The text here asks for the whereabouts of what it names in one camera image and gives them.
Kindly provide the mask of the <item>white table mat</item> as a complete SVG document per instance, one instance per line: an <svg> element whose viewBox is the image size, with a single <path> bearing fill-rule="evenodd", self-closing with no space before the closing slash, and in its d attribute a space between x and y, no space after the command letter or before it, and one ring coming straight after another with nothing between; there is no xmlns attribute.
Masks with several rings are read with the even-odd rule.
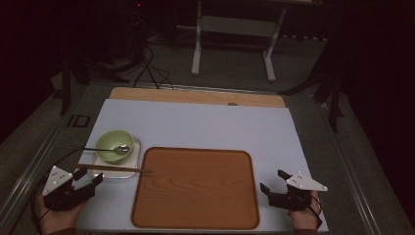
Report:
<svg viewBox="0 0 415 235"><path fill-rule="evenodd" d="M259 184L273 191L286 188L278 169L308 172L297 131L286 108L259 108L108 99L88 142L109 130L123 129L141 142L139 165L153 147L245 151L251 158L259 225L251 230L152 229L131 222L140 175L106 179L78 219L81 230L105 232L280 233L291 230L285 211L268 205Z"/></svg>

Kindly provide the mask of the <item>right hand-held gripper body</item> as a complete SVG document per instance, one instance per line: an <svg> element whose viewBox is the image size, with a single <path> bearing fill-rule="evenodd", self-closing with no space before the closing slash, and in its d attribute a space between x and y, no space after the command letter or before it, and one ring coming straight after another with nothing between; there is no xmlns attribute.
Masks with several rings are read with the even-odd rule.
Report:
<svg viewBox="0 0 415 235"><path fill-rule="evenodd" d="M287 192L285 194L271 192L271 195L267 197L269 206L294 212L303 211L311 203L311 191L328 191L327 186L300 171L290 175L292 177L285 180Z"/></svg>

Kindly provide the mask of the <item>black tripod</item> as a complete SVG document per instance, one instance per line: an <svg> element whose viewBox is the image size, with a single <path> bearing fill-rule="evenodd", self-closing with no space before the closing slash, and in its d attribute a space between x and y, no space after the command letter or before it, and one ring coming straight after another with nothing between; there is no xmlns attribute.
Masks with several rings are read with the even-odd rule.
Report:
<svg viewBox="0 0 415 235"><path fill-rule="evenodd" d="M330 99L330 112L328 121L334 132L338 131L337 118L342 84L342 56L339 54L339 45L334 39L326 42L324 49L318 57L307 80L288 90L279 91L279 94L290 96L307 87L318 85L313 94L317 103L325 103Z"/></svg>

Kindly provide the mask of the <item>aluminium rail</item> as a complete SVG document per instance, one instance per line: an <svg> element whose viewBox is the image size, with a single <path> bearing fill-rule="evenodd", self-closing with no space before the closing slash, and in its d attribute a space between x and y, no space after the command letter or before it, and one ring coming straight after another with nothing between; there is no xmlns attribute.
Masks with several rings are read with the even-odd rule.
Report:
<svg viewBox="0 0 415 235"><path fill-rule="evenodd" d="M368 204L366 195L361 188L360 181L356 177L356 173L349 161L346 148L344 147L339 134L334 132L329 124L329 106L325 103L316 103L316 107L320 116L323 118L325 127L328 129L329 134L335 143L349 191L364 224L367 235L381 235L381 230Z"/></svg>
<svg viewBox="0 0 415 235"><path fill-rule="evenodd" d="M261 95L279 95L276 91L256 91L256 90L243 90L243 89L228 89L228 88L216 88L216 87L200 87L200 86L188 86L188 85L159 85L156 86L153 83L138 82L133 88L150 88L150 89L166 89L166 90L185 90L185 91L206 91L206 92L221 92L221 93L243 93L243 94L261 94Z"/></svg>
<svg viewBox="0 0 415 235"><path fill-rule="evenodd" d="M89 125L75 127L78 116L94 118L99 107L84 97L74 99L61 113L62 102L49 98L0 144L0 235L14 229L24 234L32 225L30 197L36 184L53 165L72 169L91 133Z"/></svg>

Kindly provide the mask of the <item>green bowl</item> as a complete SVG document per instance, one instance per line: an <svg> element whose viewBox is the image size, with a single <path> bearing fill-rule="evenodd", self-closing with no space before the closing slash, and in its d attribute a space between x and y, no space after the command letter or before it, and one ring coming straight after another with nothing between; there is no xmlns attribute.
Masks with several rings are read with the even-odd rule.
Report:
<svg viewBox="0 0 415 235"><path fill-rule="evenodd" d="M126 146L128 151L116 153L115 149L118 146ZM132 135L125 130L111 130L99 137L95 148L99 159L107 163L118 164L132 152L134 140Z"/></svg>

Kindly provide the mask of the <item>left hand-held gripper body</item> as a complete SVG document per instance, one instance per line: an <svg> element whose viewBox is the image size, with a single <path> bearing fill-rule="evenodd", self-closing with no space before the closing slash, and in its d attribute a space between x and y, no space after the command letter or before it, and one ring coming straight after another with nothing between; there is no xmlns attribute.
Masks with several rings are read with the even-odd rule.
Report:
<svg viewBox="0 0 415 235"><path fill-rule="evenodd" d="M72 187L74 172L53 166L42 191L44 207L53 212L69 211L95 196L94 190Z"/></svg>

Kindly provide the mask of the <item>metal spoon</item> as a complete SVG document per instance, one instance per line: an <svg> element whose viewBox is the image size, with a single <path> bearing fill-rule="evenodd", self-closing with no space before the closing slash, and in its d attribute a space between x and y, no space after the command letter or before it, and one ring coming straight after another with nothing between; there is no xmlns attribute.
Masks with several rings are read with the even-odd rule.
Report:
<svg viewBox="0 0 415 235"><path fill-rule="evenodd" d="M119 155L124 155L130 152L130 148L127 145L119 145L112 149L97 149L97 148L75 147L75 146L69 146L69 148L75 149L75 150L87 150L87 151L97 151L97 152L114 152Z"/></svg>

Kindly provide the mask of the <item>black power strip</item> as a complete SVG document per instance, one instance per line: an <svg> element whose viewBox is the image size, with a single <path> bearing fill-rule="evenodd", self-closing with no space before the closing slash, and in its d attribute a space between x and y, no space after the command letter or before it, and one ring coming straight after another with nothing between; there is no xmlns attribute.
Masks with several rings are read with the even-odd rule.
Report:
<svg viewBox="0 0 415 235"><path fill-rule="evenodd" d="M325 37L306 36L306 35L294 35L294 34L283 34L283 38L295 39L297 41L312 40L312 41L327 41Z"/></svg>

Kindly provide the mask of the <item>dark equipment rack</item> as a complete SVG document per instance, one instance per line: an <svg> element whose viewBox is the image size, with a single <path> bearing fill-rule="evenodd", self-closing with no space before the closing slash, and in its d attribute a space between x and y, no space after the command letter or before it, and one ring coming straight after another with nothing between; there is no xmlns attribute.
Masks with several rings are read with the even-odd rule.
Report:
<svg viewBox="0 0 415 235"><path fill-rule="evenodd" d="M144 0L129 0L130 20L130 49L131 61L138 63L142 60L146 44L147 10Z"/></svg>

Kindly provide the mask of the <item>brown wooden tray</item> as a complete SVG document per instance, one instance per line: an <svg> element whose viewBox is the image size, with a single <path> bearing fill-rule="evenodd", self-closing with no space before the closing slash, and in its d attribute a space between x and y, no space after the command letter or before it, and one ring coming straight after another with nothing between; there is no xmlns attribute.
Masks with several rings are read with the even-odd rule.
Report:
<svg viewBox="0 0 415 235"><path fill-rule="evenodd" d="M245 151L153 147L144 154L131 222L139 228L251 230L259 212Z"/></svg>

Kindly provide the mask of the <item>white square plate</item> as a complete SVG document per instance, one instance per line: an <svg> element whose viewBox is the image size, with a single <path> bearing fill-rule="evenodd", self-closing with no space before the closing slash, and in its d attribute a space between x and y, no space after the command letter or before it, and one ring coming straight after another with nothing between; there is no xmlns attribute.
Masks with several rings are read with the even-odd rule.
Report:
<svg viewBox="0 0 415 235"><path fill-rule="evenodd" d="M127 168L137 168L139 162L139 154L141 150L141 142L134 138L134 147L132 151L118 164L110 164L101 159L97 156L94 156L91 164L92 165L104 165L104 166L118 166L118 167L127 167ZM87 173L92 176L96 177L100 173L103 173L104 178L109 179L126 179L130 178L134 175L132 171L110 171L110 170L99 170L99 169L88 169Z"/></svg>

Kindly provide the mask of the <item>person's right hand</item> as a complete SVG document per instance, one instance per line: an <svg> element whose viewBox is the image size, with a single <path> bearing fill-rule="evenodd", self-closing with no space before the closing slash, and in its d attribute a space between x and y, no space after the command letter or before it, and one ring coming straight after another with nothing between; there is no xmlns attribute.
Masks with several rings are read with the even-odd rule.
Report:
<svg viewBox="0 0 415 235"><path fill-rule="evenodd" d="M311 191L311 203L304 211L288 211L294 229L308 229L317 231L319 227L318 216L321 213L321 205L317 191Z"/></svg>

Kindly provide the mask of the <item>white metal stand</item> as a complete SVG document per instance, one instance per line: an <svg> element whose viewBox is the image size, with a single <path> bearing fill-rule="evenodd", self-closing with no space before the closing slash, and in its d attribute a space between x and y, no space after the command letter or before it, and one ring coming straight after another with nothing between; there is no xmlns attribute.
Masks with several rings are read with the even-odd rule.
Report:
<svg viewBox="0 0 415 235"><path fill-rule="evenodd" d="M280 10L276 22L215 17L204 15L203 2L202 0L198 0L196 18L196 43L193 55L191 74L198 75L200 73L203 31L248 36L261 36L268 37L270 39L268 48L262 52L262 57L268 81L275 82L276 76L271 56L274 51L277 38L279 36L283 19L285 18L286 11L286 8L282 8Z"/></svg>

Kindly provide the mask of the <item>person's left hand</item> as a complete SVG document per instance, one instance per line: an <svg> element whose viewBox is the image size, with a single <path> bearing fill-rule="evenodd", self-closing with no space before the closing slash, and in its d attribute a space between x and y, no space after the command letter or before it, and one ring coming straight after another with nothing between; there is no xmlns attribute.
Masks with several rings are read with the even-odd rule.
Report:
<svg viewBox="0 0 415 235"><path fill-rule="evenodd" d="M86 206L85 203L82 203L69 211L48 211L44 207L42 194L37 196L37 201L39 205L39 211L41 213L39 224L42 235L48 235L54 231L66 228L75 228L77 219Z"/></svg>

